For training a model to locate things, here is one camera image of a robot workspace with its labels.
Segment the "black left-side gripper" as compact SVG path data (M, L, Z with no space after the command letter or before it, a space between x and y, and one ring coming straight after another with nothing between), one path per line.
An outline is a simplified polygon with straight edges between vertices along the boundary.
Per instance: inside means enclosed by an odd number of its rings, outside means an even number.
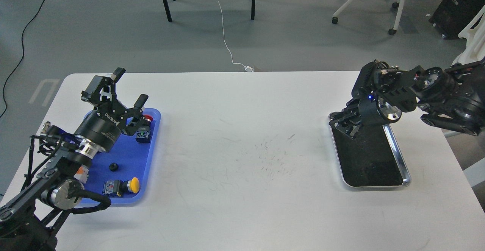
M144 121L143 107L149 98L147 94L141 94L133 108L127 110L117 99L116 83L125 72L124 68L118 67L110 76L96 75L81 91L81 100L90 103L94 109L74 135L92 141L106 152L111 151L121 135L133 136Z

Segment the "black left-side robot arm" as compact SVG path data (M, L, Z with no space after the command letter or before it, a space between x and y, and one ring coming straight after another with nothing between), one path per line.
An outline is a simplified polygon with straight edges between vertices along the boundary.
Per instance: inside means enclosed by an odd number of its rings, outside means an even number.
M117 99L116 83L125 71L97 75L82 91L82 101L94 109L73 134L45 123L40 135L31 136L22 189L1 207L2 251L54 251L56 234L70 214L111 206L109 197L85 190L75 174L89 168L98 152L110 151L120 135L134 135L144 121L148 95L141 94L132 108Z

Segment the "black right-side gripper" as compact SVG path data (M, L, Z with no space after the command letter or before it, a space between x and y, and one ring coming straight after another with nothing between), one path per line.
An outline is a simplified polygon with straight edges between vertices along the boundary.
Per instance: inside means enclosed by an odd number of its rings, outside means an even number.
M362 126L386 124L387 119L380 110L378 100L350 100L341 112L329 115L329 125L339 128L350 139L356 138Z

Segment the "black right-side robot arm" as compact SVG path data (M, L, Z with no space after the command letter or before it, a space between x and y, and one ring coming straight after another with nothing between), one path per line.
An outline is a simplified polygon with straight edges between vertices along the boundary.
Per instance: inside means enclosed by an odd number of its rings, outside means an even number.
M484 129L484 60L411 70L371 61L351 95L345 108L330 114L329 125L352 139L364 126L396 123L416 108L429 126L477 136Z

